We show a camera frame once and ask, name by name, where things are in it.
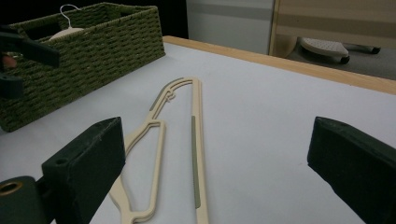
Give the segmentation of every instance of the woven basket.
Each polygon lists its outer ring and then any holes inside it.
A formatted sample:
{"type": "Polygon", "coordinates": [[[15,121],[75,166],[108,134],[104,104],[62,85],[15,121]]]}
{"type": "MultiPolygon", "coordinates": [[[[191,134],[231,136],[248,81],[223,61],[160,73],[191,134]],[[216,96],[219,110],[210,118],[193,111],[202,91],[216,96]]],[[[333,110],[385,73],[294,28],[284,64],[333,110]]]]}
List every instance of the woven basket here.
{"type": "Polygon", "coordinates": [[[64,14],[72,27],[83,28],[50,40],[47,33],[68,28],[62,14],[12,24],[21,35],[59,50],[60,67],[17,58],[18,66],[6,74],[23,79],[24,96],[0,99],[0,126],[12,132],[77,98],[150,63],[165,53],[156,7],[100,3],[64,14]]]}

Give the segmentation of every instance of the white cabinet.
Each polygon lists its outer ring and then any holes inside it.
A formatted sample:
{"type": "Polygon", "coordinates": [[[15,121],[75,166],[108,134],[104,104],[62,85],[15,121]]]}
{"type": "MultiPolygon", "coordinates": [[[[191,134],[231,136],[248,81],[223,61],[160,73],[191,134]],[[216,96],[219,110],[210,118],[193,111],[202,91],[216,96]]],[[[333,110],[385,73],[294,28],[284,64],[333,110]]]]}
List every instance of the white cabinet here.
{"type": "Polygon", "coordinates": [[[187,0],[189,38],[268,54],[273,0],[187,0]]]}

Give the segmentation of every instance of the wicker basket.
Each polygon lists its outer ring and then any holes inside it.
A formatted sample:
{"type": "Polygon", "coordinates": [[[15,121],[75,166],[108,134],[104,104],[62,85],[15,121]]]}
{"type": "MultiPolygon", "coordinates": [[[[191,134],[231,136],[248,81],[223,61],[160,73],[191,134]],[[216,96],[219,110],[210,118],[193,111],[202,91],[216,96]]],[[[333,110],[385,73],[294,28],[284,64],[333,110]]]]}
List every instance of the wicker basket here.
{"type": "Polygon", "coordinates": [[[59,50],[60,67],[18,57],[18,67],[6,73],[23,79],[24,96],[0,99],[0,126],[12,132],[77,98],[150,63],[165,53],[156,7],[100,3],[64,13],[75,32],[50,40],[50,27],[67,29],[62,14],[12,24],[21,35],[59,50]]]}

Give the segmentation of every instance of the beige hanger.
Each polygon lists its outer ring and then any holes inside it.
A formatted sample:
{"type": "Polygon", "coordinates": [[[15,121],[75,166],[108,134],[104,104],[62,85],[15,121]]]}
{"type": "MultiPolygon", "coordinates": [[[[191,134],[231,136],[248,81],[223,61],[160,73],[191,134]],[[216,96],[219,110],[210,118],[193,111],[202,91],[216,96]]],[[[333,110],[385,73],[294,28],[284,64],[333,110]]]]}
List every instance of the beige hanger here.
{"type": "Polygon", "coordinates": [[[70,34],[72,34],[72,33],[74,33],[74,32],[83,30],[82,28],[73,28],[73,27],[72,27],[72,25],[71,25],[71,23],[70,23],[70,19],[69,19],[66,15],[64,15],[64,13],[62,12],[62,8],[63,8],[63,7],[66,7],[66,6],[75,7],[77,10],[81,10],[81,9],[79,9],[78,7],[76,7],[76,6],[74,6],[74,5],[70,5],[70,4],[66,4],[66,5],[61,6],[61,8],[60,8],[61,14],[62,14],[65,18],[67,18],[67,20],[69,21],[69,27],[68,27],[67,29],[65,29],[65,30],[62,30],[62,31],[56,33],[56,34],[55,34],[53,37],[51,37],[49,40],[55,39],[55,38],[58,38],[58,37],[61,37],[61,36],[64,36],[64,35],[70,35],[70,34]]]}
{"type": "Polygon", "coordinates": [[[125,155],[128,156],[131,148],[146,134],[149,128],[160,126],[157,156],[155,160],[156,163],[154,167],[154,176],[151,185],[151,195],[148,209],[142,212],[132,211],[127,193],[122,184],[121,175],[114,182],[113,187],[109,192],[114,204],[120,210],[122,224],[147,221],[154,215],[157,202],[163,139],[165,132],[165,122],[158,120],[157,117],[162,110],[163,105],[175,97],[174,90],[188,84],[192,84],[191,149],[193,158],[192,170],[194,180],[196,220],[198,224],[209,223],[205,187],[201,81],[196,77],[183,77],[176,79],[163,87],[163,90],[160,92],[151,109],[149,110],[145,122],[135,132],[128,134],[124,139],[125,155]]]}

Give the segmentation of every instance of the floor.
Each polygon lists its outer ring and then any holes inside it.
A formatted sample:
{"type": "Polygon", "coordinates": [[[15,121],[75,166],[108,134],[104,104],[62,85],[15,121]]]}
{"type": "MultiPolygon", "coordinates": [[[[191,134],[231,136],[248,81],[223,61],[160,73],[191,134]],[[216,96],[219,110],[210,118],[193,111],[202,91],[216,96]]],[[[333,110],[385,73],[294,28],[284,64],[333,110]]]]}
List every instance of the floor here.
{"type": "Polygon", "coordinates": [[[396,80],[396,49],[381,49],[378,54],[372,54],[372,47],[349,44],[344,44],[344,46],[350,56],[347,64],[340,64],[341,58],[327,57],[306,51],[301,47],[299,41],[288,59],[396,80]]]}

